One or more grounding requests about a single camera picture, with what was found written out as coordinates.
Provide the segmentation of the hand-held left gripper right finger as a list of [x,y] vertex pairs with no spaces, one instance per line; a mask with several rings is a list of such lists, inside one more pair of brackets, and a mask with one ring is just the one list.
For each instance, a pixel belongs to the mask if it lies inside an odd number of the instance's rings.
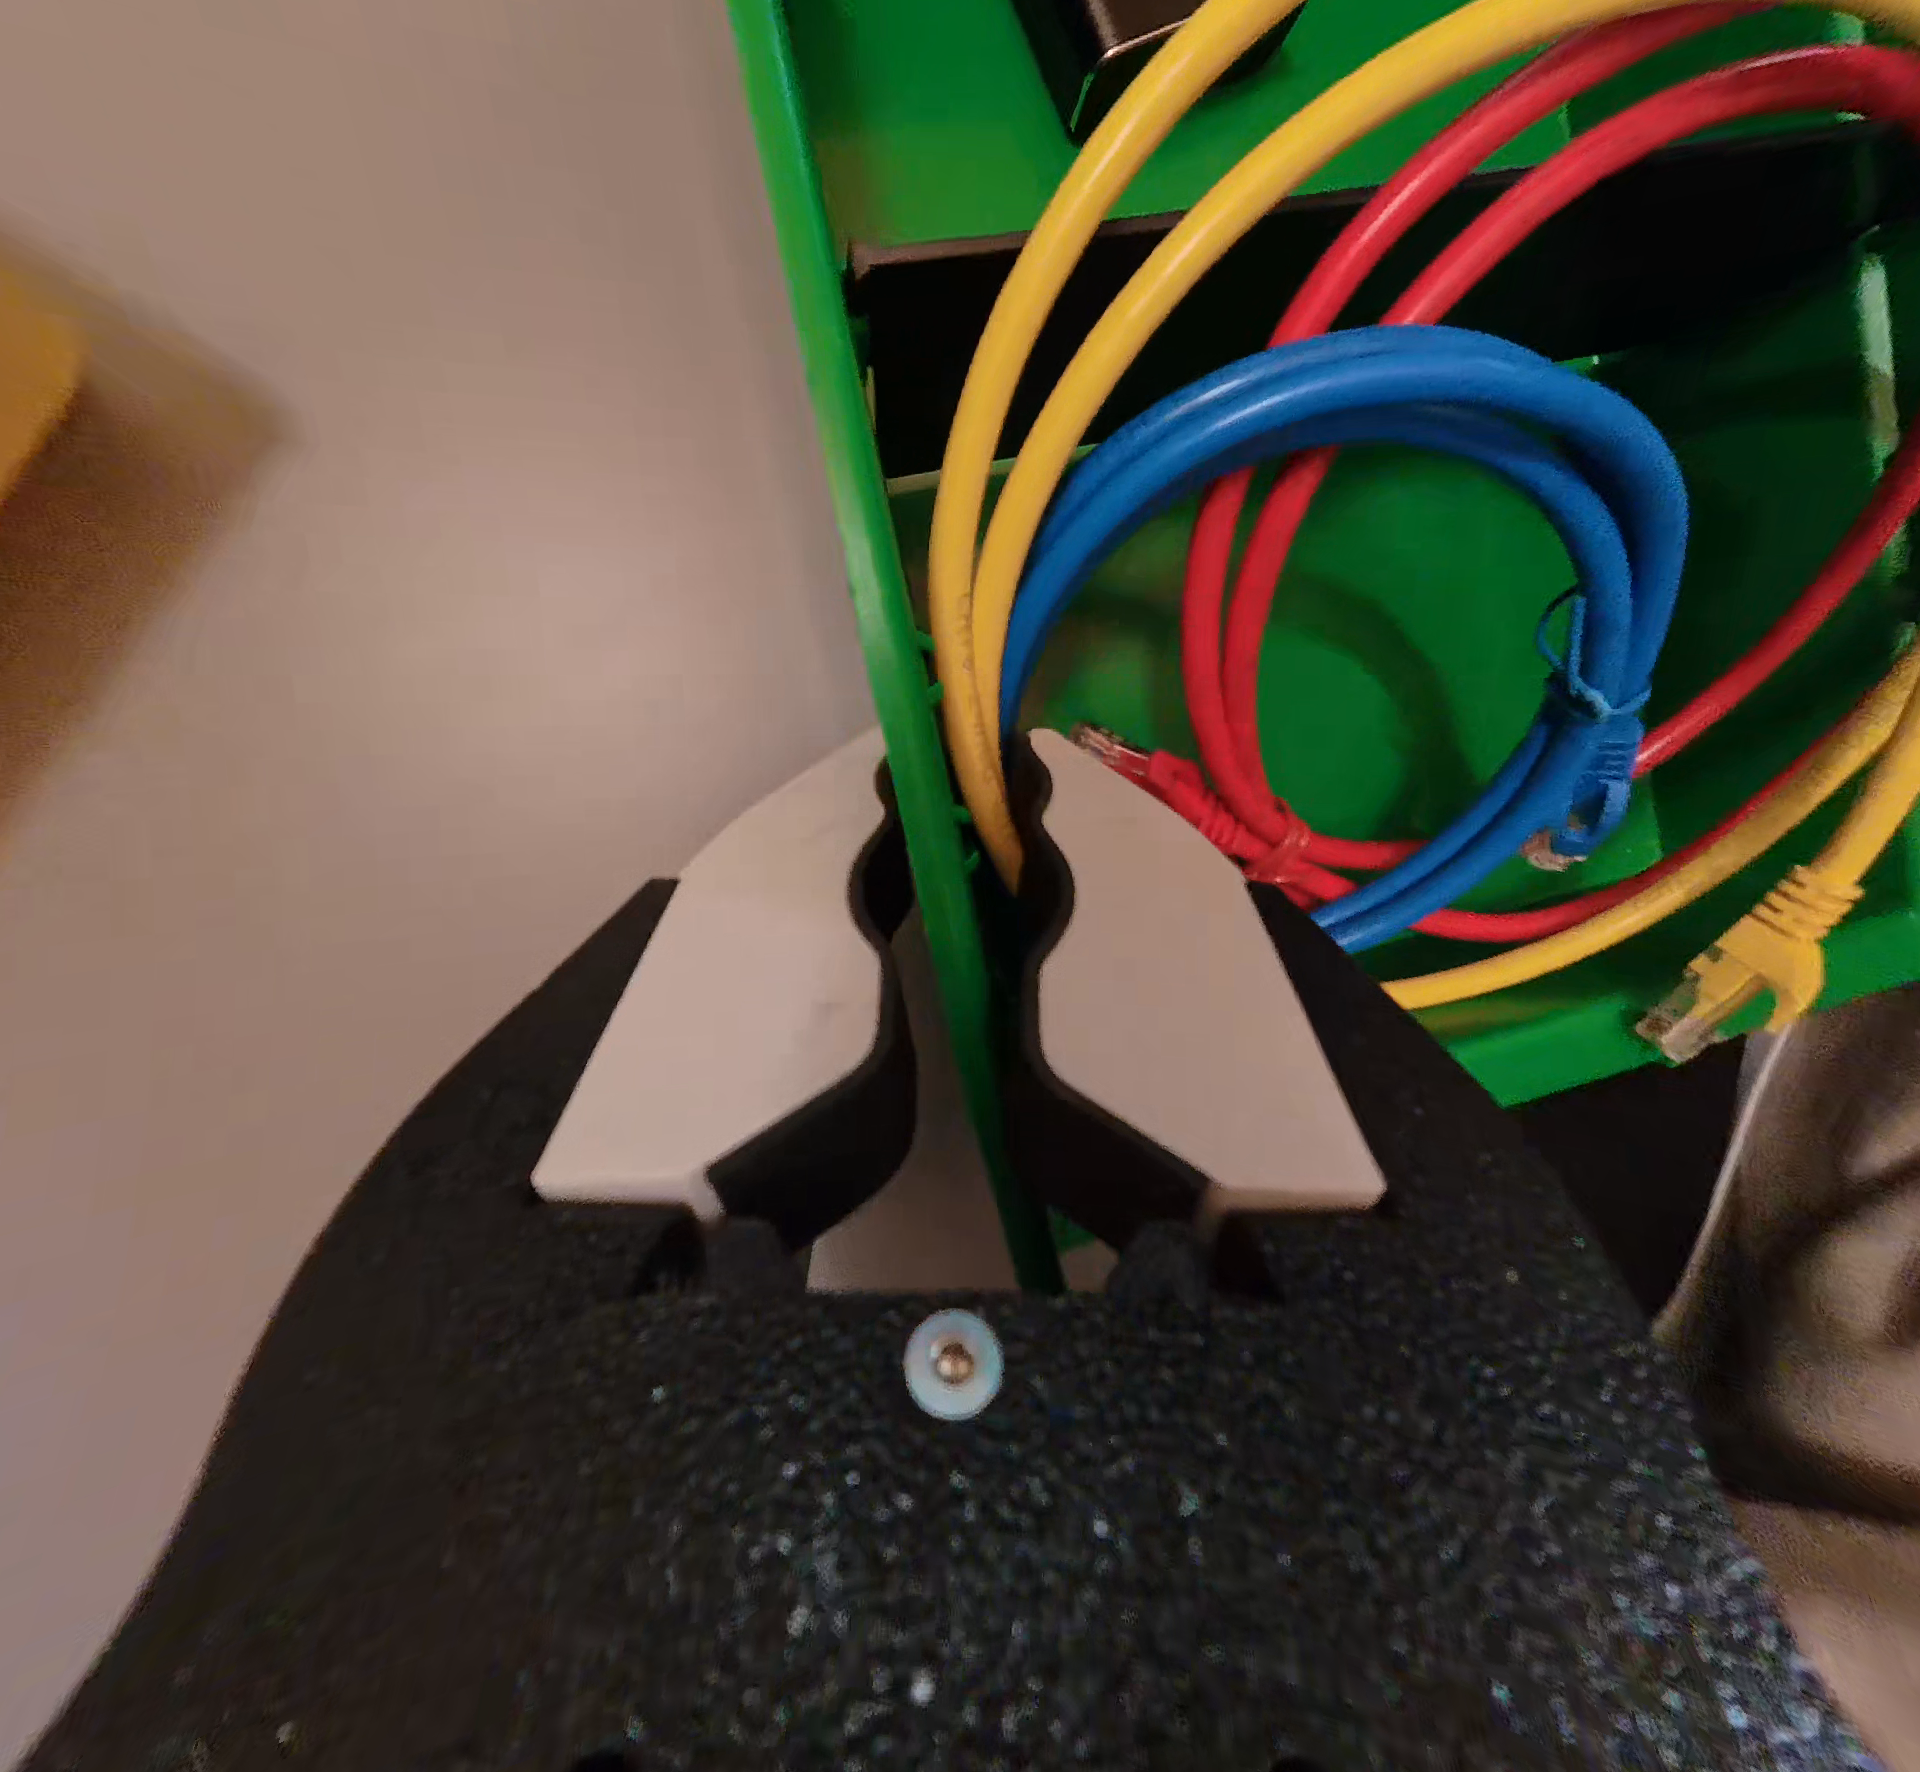
[[1243,873],[1040,728],[1010,766],[1022,865],[1006,1129],[1082,1230],[1352,1212],[1379,1161]]

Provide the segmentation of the black bin divider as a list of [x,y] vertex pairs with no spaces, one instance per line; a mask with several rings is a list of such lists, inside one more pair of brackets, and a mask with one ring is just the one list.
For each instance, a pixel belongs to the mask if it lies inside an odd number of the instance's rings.
[[[1261,349],[1363,192],[1288,200],[1151,334],[1089,424],[1101,442]],[[1650,155],[1557,212],[1443,320],[1553,362],[1714,338],[1831,289],[1873,228],[1917,222],[1917,146],[1890,122],[1710,138]],[[844,278],[883,474],[936,472],[974,349],[1022,234],[856,247]]]

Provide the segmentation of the yellow storage bin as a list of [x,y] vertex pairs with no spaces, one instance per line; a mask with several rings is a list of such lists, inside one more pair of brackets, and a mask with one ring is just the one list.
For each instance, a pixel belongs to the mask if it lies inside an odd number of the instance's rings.
[[82,299],[5,252],[2,260],[2,503],[70,418],[83,385],[87,323]]

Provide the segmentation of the person's beige hoodie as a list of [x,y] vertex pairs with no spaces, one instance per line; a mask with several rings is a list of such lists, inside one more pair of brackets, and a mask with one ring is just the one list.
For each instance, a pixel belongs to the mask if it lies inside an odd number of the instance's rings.
[[1746,1041],[1655,1334],[1804,1655],[1919,1765],[1919,990]]

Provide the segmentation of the green storage bin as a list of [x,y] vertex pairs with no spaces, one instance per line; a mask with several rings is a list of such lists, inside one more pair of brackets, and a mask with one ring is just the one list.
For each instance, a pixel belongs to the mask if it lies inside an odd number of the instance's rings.
[[[1198,106],[1112,202],[1021,380],[1000,458],[1099,311],[1212,182],[1295,109],[1472,0],[1313,0],[1279,46]],[[1058,1288],[1037,1200],[1006,1160],[995,951],[1004,901],[943,771],[925,648],[929,483],[883,474],[844,278],[856,247],[1025,234],[1073,160],[1015,0],[728,0],[773,202],[859,640],[891,758],[905,845],[960,1087],[1021,1285]],[[1754,117],[1710,138],[1859,121],[1847,104]],[[1900,423],[1917,427],[1917,222],[1873,228],[1831,289],[1714,338],[1573,360],[1667,435],[1688,474],[1688,582],[1646,702],[1648,758],[1617,840],[1558,882],[1513,862],[1458,905],[1539,907],[1607,889],[1710,832],[1887,668],[1917,511],[1868,532],[1820,631],[1716,728],[1659,728],[1762,640],[1876,505]],[[1261,636],[1261,743],[1274,787],[1330,841],[1438,830],[1526,728],[1545,668],[1533,633],[1572,571],[1500,479],[1448,459],[1351,452],[1289,547]]]

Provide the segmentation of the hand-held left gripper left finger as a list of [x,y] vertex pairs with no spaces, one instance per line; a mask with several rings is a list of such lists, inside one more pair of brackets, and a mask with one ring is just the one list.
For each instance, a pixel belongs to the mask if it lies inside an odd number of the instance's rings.
[[666,889],[534,1161],[541,1203],[779,1235],[829,1234],[868,1205],[916,1131],[895,951],[914,909],[885,739],[866,728]]

